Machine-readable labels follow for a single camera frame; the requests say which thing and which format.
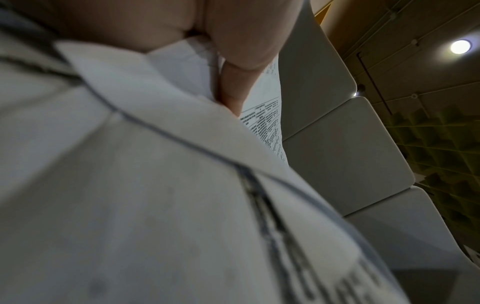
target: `round light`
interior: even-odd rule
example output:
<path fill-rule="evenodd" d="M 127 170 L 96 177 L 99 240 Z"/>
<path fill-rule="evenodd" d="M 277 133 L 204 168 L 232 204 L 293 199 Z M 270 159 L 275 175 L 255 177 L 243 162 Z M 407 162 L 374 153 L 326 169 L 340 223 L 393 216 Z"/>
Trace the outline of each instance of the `round light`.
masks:
<path fill-rule="evenodd" d="M 470 50 L 472 44 L 467 40 L 458 40 L 451 44 L 450 51 L 454 54 L 465 54 Z"/>

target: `ceiling light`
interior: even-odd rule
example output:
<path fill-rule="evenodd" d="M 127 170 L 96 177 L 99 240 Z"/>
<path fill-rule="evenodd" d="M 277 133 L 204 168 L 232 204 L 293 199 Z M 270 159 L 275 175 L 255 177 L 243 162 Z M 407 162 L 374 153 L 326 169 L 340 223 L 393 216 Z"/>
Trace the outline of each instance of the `ceiling light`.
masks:
<path fill-rule="evenodd" d="M 451 44 L 450 50 L 454 54 L 464 54 L 470 50 L 472 44 L 467 40 L 457 40 Z"/>

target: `human skin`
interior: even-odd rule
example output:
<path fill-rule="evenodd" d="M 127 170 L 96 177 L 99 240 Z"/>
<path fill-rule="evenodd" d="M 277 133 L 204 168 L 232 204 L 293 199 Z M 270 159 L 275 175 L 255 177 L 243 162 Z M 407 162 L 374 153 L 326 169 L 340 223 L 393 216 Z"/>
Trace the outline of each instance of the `human skin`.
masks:
<path fill-rule="evenodd" d="M 20 0 L 43 2 L 74 38 L 140 52 L 208 35 L 225 64 L 217 98 L 236 116 L 287 40 L 301 0 Z"/>

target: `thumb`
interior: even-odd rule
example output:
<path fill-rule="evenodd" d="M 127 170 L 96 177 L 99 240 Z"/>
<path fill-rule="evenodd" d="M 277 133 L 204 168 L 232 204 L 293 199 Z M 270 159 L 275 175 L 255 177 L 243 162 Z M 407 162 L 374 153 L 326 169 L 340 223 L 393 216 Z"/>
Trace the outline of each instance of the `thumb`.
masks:
<path fill-rule="evenodd" d="M 235 116 L 239 117 L 242 113 L 244 101 L 263 69 L 264 67 L 245 70 L 228 61 L 223 64 L 220 73 L 219 98 Z"/>

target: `paper sheet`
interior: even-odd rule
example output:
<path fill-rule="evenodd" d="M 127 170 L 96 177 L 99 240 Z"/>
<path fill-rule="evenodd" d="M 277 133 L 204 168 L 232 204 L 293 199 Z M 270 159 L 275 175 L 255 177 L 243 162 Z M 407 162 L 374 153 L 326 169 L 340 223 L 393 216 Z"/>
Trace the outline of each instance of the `paper sheet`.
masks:
<path fill-rule="evenodd" d="M 223 59 L 204 36 L 192 37 L 155 50 L 150 62 L 179 88 L 215 101 L 218 74 Z M 278 56 L 268 65 L 252 88 L 240 120 L 285 163 L 280 119 L 282 97 Z"/>

